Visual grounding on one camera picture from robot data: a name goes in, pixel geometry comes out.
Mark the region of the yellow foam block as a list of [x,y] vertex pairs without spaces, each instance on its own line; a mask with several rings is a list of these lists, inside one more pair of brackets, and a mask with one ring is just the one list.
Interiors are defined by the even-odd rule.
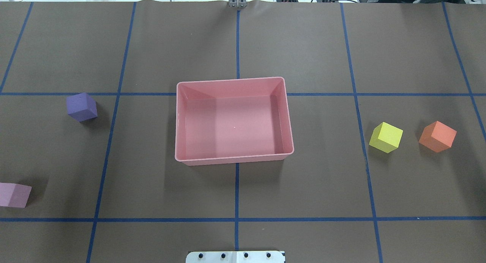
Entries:
[[403,135],[403,130],[382,122],[372,132],[369,146],[382,152],[390,153],[398,149]]

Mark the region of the purple foam block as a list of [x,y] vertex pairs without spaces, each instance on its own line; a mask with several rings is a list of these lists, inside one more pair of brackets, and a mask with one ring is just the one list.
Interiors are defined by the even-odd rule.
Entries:
[[66,112],[78,122],[97,118],[96,101],[87,93],[80,93],[66,98]]

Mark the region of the orange foam block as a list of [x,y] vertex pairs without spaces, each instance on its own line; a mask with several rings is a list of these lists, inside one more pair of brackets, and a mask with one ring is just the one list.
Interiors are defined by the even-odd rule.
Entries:
[[456,135],[456,130],[440,121],[435,121],[424,128],[418,142],[439,153],[452,147]]

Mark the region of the pink foam block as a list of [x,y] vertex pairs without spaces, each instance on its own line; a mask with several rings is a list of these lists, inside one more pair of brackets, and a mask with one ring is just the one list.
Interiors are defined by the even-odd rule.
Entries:
[[0,183],[0,206],[24,209],[32,187],[15,183]]

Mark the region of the pink plastic bin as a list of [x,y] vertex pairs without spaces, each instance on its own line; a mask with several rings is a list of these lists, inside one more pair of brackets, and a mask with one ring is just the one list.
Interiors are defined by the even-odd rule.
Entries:
[[188,166],[280,161],[294,151],[283,77],[177,84],[177,161]]

